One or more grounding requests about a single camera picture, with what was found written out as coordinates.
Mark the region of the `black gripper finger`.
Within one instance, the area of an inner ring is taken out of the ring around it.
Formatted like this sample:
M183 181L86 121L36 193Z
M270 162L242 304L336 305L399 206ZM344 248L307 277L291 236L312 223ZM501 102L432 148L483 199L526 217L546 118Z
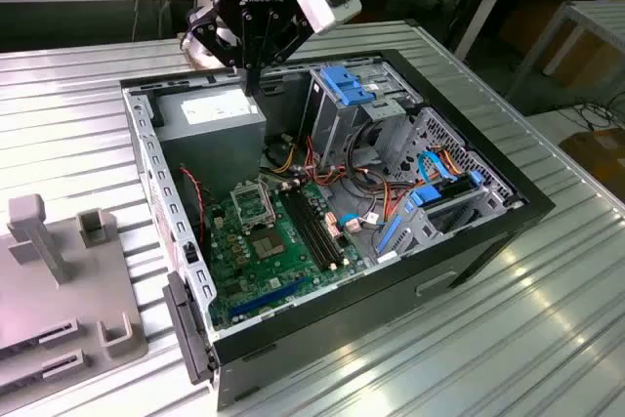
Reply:
M308 19L298 5L289 14L271 13L254 72L254 92L260 87L263 70L288 60L312 33Z
M254 94L254 10L241 0L212 0L189 18L188 33L224 65L238 70L245 95Z

